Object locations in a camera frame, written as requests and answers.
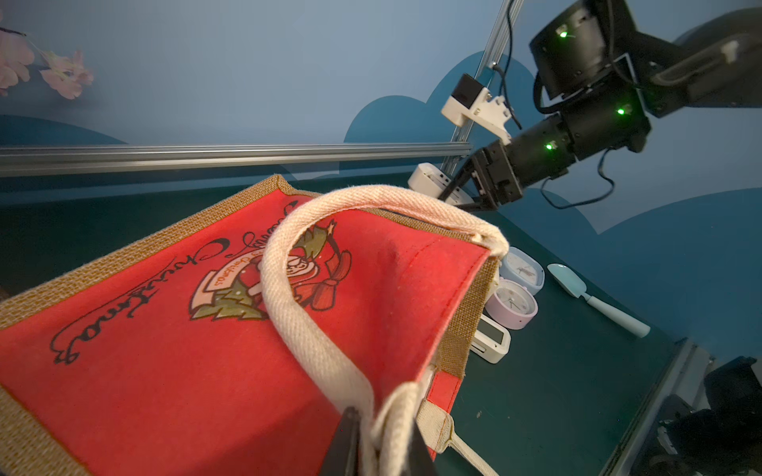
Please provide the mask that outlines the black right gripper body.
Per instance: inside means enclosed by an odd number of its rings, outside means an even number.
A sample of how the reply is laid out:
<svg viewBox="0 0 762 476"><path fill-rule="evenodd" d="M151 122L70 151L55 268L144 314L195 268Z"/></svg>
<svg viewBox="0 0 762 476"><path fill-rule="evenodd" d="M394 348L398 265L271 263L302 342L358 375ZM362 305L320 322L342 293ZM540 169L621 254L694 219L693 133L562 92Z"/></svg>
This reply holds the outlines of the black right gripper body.
<svg viewBox="0 0 762 476"><path fill-rule="evenodd" d="M478 195L472 203L458 204L467 212L493 211L500 206L521 200L523 188L509 163L506 147L499 141L479 149L466 159L462 168L438 196L445 202L457 188L468 182L475 184Z"/></svg>

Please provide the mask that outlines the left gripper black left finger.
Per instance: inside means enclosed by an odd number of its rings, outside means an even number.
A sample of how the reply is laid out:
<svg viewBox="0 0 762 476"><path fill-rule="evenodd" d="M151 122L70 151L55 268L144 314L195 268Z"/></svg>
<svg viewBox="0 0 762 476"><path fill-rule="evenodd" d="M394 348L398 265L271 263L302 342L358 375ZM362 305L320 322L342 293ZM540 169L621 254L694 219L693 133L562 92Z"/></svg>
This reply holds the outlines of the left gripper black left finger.
<svg viewBox="0 0 762 476"><path fill-rule="evenodd" d="M356 408L349 407L343 412L319 475L359 476L360 424Z"/></svg>

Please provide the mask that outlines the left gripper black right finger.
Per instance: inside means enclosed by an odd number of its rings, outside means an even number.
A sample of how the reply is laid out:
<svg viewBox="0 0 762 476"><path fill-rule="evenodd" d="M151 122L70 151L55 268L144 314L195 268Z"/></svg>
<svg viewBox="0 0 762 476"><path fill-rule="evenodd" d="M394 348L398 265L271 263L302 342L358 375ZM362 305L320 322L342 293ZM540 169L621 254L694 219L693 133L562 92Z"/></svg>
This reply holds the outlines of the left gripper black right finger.
<svg viewBox="0 0 762 476"><path fill-rule="evenodd" d="M406 476L437 476L437 470L432 460L428 446L419 430L418 424L413 422L412 436L406 462Z"/></svg>

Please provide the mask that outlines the light blue square alarm clock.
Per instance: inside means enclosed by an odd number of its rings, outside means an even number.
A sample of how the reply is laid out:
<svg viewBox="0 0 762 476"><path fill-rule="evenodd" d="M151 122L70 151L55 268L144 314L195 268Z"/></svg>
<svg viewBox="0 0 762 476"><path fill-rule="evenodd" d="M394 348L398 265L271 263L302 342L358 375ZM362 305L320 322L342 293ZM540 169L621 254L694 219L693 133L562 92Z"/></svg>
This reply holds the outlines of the light blue square alarm clock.
<svg viewBox="0 0 762 476"><path fill-rule="evenodd" d="M533 296L545 285L543 266L517 247L511 247L502 259L499 275L504 280L518 283Z"/></svg>

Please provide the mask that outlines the small white digital clock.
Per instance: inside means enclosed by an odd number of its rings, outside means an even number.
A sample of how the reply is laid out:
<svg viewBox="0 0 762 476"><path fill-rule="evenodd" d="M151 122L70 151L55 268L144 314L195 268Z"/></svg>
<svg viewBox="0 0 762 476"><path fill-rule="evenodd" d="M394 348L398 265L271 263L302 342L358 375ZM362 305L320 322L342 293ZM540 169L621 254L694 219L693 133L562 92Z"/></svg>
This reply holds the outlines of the small white digital clock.
<svg viewBox="0 0 762 476"><path fill-rule="evenodd" d="M470 343L470 351L495 365L508 354L510 344L509 331L482 313Z"/></svg>

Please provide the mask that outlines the beige red canvas tote bag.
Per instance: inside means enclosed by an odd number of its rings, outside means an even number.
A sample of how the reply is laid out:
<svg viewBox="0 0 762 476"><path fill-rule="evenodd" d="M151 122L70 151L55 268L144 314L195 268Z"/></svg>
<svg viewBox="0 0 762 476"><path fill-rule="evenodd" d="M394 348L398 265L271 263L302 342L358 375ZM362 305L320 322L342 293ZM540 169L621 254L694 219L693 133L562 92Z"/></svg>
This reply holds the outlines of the beige red canvas tote bag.
<svg viewBox="0 0 762 476"><path fill-rule="evenodd" d="M273 176L4 301L5 475L405 475L430 384L462 380L508 242L396 186Z"/></svg>

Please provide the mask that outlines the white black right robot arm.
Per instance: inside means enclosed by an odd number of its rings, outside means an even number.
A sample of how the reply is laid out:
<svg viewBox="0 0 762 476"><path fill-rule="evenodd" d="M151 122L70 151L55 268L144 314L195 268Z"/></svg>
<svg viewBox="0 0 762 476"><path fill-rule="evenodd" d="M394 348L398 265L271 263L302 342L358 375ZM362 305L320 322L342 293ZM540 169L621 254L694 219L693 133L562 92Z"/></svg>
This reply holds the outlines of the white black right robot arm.
<svg viewBox="0 0 762 476"><path fill-rule="evenodd" d="M446 177L439 200L465 184L467 211L496 210L533 184L561 178L591 156L641 152L650 118L680 109L761 104L761 11L726 13L668 42L639 32L622 1L579 1L531 42L537 65L533 101L543 120L511 137L513 112L464 75L444 106L454 124L472 121L495 136Z"/></svg>

